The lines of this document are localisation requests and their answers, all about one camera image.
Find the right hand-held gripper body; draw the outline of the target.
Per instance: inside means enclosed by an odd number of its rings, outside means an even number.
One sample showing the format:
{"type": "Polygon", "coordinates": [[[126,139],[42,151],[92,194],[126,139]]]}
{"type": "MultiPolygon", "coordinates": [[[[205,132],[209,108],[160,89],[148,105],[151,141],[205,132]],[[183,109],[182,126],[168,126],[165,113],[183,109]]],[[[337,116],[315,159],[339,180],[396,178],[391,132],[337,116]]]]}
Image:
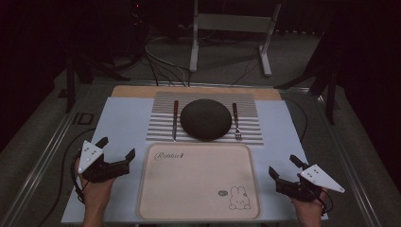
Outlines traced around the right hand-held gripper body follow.
{"type": "Polygon", "coordinates": [[[345,189],[318,165],[307,167],[297,174],[299,181],[290,182],[280,178],[274,172],[274,181],[278,193],[289,196],[298,201],[312,202],[317,200],[323,189],[344,193],[345,189]]]}

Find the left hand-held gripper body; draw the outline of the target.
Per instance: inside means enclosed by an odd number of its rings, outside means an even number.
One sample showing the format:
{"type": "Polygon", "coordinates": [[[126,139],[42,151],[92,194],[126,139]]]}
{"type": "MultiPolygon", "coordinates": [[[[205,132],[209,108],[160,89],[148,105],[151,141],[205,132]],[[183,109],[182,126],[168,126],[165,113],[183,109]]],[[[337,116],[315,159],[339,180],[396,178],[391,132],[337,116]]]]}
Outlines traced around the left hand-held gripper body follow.
{"type": "Polygon", "coordinates": [[[104,161],[103,148],[96,144],[84,141],[79,156],[78,173],[91,183],[103,183],[130,173],[130,163],[118,161],[107,163],[104,161]]]}

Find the person's right hand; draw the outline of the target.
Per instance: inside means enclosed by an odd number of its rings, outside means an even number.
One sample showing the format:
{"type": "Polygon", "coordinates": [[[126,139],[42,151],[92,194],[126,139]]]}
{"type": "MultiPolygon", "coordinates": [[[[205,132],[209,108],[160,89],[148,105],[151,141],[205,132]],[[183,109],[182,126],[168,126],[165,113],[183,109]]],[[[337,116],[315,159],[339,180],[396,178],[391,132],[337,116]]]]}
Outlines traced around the person's right hand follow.
{"type": "Polygon", "coordinates": [[[295,207],[299,222],[322,221],[323,205],[319,200],[304,202],[291,198],[290,201],[295,207]]]}

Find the person's left hand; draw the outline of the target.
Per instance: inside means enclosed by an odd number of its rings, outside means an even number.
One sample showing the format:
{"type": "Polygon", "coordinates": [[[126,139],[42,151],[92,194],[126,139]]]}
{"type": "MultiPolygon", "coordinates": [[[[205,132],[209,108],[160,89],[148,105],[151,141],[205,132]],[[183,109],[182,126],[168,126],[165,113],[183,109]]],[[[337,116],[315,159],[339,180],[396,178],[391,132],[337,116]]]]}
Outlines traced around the person's left hand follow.
{"type": "Polygon", "coordinates": [[[75,171],[85,188],[84,195],[84,219],[99,217],[104,219],[105,211],[109,203],[114,179],[110,179],[103,183],[89,183],[78,173],[79,160],[75,161],[75,171]]]}

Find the pale blue table sheet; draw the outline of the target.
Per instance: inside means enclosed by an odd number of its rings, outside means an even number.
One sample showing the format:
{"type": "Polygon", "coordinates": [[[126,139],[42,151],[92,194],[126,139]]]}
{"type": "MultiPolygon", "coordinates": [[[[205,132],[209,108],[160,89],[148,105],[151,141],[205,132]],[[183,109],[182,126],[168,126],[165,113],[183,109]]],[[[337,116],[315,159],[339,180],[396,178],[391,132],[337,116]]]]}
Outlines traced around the pale blue table sheet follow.
{"type": "MultiPolygon", "coordinates": [[[[110,97],[105,103],[93,139],[109,139],[104,149],[108,162],[118,161],[135,149],[129,174],[118,178],[113,186],[112,197],[105,214],[105,221],[116,223],[162,223],[148,221],[138,216],[137,208],[141,189],[144,163],[150,146],[158,143],[219,143],[243,144],[227,132],[215,142],[152,142],[147,141],[148,124],[155,97],[110,97]]],[[[283,100],[254,99],[264,146],[247,146],[251,151],[253,173],[257,180],[260,214],[246,222],[290,220],[296,217],[289,198],[275,190],[274,180],[269,176],[271,166],[282,178],[294,181],[298,168],[289,160],[291,154],[305,158],[298,134],[283,100]]]]}

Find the grey striped placemat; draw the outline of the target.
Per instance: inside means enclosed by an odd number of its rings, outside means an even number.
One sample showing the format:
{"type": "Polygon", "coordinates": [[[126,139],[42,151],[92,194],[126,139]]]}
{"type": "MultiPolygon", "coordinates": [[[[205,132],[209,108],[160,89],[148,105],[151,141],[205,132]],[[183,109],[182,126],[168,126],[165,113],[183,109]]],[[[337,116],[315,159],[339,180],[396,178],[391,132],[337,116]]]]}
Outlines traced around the grey striped placemat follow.
{"type": "Polygon", "coordinates": [[[238,125],[241,131],[241,140],[247,146],[264,146],[264,140],[258,113],[252,94],[202,94],[202,93],[178,93],[158,92],[151,110],[148,124],[147,141],[171,142],[173,128],[174,101],[179,101],[177,113],[177,137],[180,142],[197,142],[197,139],[188,135],[180,124],[180,114],[183,107],[191,101],[198,99],[212,99],[223,104],[230,113],[233,112],[232,104],[237,107],[238,125]]]}

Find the black tripod stand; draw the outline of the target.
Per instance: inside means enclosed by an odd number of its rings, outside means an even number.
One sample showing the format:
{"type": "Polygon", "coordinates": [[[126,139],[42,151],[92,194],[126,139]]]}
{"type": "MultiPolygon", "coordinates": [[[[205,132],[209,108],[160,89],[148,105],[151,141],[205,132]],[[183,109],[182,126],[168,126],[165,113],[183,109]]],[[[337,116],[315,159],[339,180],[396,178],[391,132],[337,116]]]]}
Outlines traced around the black tripod stand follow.
{"type": "Polygon", "coordinates": [[[303,81],[314,78],[315,80],[308,92],[312,96],[320,96],[326,92],[325,116],[334,125],[334,101],[342,53],[341,35],[336,35],[333,30],[326,30],[302,75],[284,84],[276,85],[275,89],[287,90],[303,81]]]}
{"type": "Polygon", "coordinates": [[[71,46],[65,50],[66,54],[66,113],[70,113],[76,102],[76,89],[75,89],[75,68],[74,62],[77,60],[82,60],[84,63],[88,63],[95,69],[104,72],[106,75],[110,76],[112,79],[120,81],[129,81],[128,78],[124,78],[119,74],[115,73],[113,70],[102,65],[100,62],[93,60],[87,54],[79,50],[77,47],[71,46]]]}

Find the beige tray with rabbit print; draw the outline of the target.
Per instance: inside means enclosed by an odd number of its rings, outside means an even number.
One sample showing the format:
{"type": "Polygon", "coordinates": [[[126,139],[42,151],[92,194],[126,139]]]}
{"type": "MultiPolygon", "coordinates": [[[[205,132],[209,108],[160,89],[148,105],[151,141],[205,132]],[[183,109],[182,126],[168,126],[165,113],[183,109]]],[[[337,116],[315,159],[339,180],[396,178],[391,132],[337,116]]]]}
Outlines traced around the beige tray with rabbit print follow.
{"type": "Polygon", "coordinates": [[[149,147],[138,216],[148,221],[253,220],[260,214],[252,155],[243,144],[149,147]]]}

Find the dark round plate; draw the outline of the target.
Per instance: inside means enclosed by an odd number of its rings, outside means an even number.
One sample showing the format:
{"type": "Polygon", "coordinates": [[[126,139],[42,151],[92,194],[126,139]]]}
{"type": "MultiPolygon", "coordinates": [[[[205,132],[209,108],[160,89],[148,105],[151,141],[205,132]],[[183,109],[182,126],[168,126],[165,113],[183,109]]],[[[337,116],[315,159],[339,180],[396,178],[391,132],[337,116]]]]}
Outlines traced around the dark round plate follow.
{"type": "Polygon", "coordinates": [[[230,111],[213,99],[188,103],[181,112],[180,121],[187,134],[202,141],[217,140],[232,127],[230,111]]]}

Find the dark equipment with red light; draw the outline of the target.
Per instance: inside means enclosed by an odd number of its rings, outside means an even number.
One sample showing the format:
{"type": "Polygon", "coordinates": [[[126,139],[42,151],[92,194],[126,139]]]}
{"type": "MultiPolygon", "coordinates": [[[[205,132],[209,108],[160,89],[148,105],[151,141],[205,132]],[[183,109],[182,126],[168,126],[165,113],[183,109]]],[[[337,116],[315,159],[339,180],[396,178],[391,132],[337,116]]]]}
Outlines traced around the dark equipment with red light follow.
{"type": "Polygon", "coordinates": [[[144,0],[128,0],[128,25],[130,58],[138,59],[144,52],[148,35],[147,10],[144,0]]]}

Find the white metal stand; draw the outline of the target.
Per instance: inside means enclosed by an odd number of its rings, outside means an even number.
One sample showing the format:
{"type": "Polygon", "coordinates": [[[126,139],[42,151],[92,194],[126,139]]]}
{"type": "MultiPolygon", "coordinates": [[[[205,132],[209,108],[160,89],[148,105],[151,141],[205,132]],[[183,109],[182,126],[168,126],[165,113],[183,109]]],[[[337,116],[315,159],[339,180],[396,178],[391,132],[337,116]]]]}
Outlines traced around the white metal stand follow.
{"type": "Polygon", "coordinates": [[[257,47],[257,50],[264,75],[270,77],[271,67],[268,57],[268,47],[283,2],[278,2],[274,5],[271,16],[261,17],[199,12],[199,1],[200,0],[194,0],[193,43],[189,70],[192,73],[195,73],[198,70],[200,47],[198,42],[198,33],[200,29],[264,33],[266,35],[266,40],[262,45],[257,47]]]}

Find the aluminium frame rail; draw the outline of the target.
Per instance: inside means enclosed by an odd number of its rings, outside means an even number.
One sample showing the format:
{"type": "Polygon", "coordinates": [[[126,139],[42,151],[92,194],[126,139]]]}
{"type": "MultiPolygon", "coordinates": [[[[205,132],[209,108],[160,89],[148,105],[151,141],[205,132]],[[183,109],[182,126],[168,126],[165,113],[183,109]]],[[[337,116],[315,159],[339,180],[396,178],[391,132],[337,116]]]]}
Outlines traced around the aluminium frame rail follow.
{"type": "Polygon", "coordinates": [[[291,87],[286,90],[274,88],[270,85],[229,85],[215,83],[190,83],[182,85],[179,82],[153,81],[153,80],[110,80],[95,79],[93,84],[105,84],[113,87],[113,96],[153,96],[157,92],[182,92],[182,93],[255,93],[261,96],[275,98],[276,93],[307,94],[304,87],[291,87]]]}
{"type": "Polygon", "coordinates": [[[334,121],[325,114],[323,96],[311,96],[308,130],[303,140],[307,160],[327,170],[345,188],[333,192],[334,208],[327,227],[384,227],[370,194],[369,183],[378,172],[375,151],[348,104],[335,103],[334,121]]]}
{"type": "Polygon", "coordinates": [[[0,227],[16,227],[76,111],[65,99],[49,97],[0,153],[0,227]]]}

